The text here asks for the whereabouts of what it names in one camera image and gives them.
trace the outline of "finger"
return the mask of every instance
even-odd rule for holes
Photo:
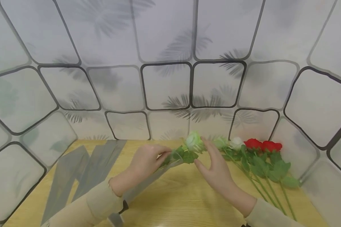
[[[161,154],[161,155],[157,158],[156,164],[157,164],[158,166],[160,166],[160,165],[164,162],[164,160],[165,160],[168,156],[170,156],[170,154],[171,154],[170,151]]]
[[[154,144],[154,151],[157,153],[157,154],[161,154],[161,153],[164,153],[164,152],[170,152],[171,149],[169,147],[166,147],[166,146],[162,146],[162,145],[159,145],[159,144]]]
[[[207,149],[208,154],[210,155],[211,164],[215,163],[218,157],[217,154],[219,153],[217,147],[211,141],[205,139],[205,137],[201,137],[201,139]]]
[[[194,160],[194,164],[197,167],[198,171],[205,177],[206,174],[208,173],[208,169],[198,159]]]

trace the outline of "tiled wall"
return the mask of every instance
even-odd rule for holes
[[[341,226],[341,0],[0,0],[0,224],[81,139],[272,139]]]

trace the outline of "sleeve cuff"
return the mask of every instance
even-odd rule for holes
[[[109,179],[104,180],[87,193],[87,205],[94,217],[104,220],[112,213],[123,209],[123,200],[109,186]]]

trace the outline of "left hand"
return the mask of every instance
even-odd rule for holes
[[[159,144],[146,144],[135,152],[129,167],[109,181],[117,196],[152,175],[171,154],[171,149]]]

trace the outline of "flower stem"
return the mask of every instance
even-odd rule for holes
[[[279,184],[280,184],[280,186],[281,186],[281,188],[282,188],[283,194],[284,194],[284,196],[285,196],[285,200],[286,200],[286,202],[288,203],[288,206],[289,206],[290,212],[292,213],[293,219],[294,219],[295,221],[297,221],[296,215],[294,214],[294,211],[293,211],[293,209],[292,209],[292,205],[291,205],[290,202],[289,202],[289,199],[288,199],[288,196],[287,196],[287,194],[286,194],[285,188],[284,188],[282,182],[279,182]]]
[[[264,192],[266,193],[266,195],[268,196],[269,200],[273,203],[273,205],[278,208],[277,204],[275,203],[274,199],[271,197],[271,195],[269,194],[269,192],[267,191],[267,189],[263,186],[263,184],[261,183],[259,177],[257,175],[255,175],[256,181],[261,185],[261,188],[264,190]]]
[[[282,212],[284,213],[284,215],[286,215],[286,212],[285,212],[285,210],[284,210],[284,208],[283,208],[283,206],[282,206],[282,203],[281,203],[280,200],[278,199],[278,196],[277,196],[277,194],[275,193],[275,191],[274,191],[272,185],[270,184],[268,177],[266,177],[266,183],[269,185],[269,187],[270,187],[270,189],[271,189],[271,191],[272,191],[274,197],[277,199],[277,202],[278,202],[278,204],[279,204],[279,206],[280,206]]]
[[[261,190],[258,188],[258,186],[254,183],[254,181],[253,181],[253,179],[252,179],[252,177],[250,177],[250,175],[247,173],[247,172],[245,172],[245,170],[244,169],[242,169],[242,167],[235,161],[235,160],[233,160],[233,158],[231,158],[231,160],[232,160],[232,162],[246,175],[246,177],[251,181],[251,183],[254,185],[254,187],[257,189],[257,191],[259,192],[259,194],[261,194],[261,196],[262,196],[262,198],[265,200],[265,201],[267,201],[266,200],[266,197],[264,196],[264,194],[261,192]]]

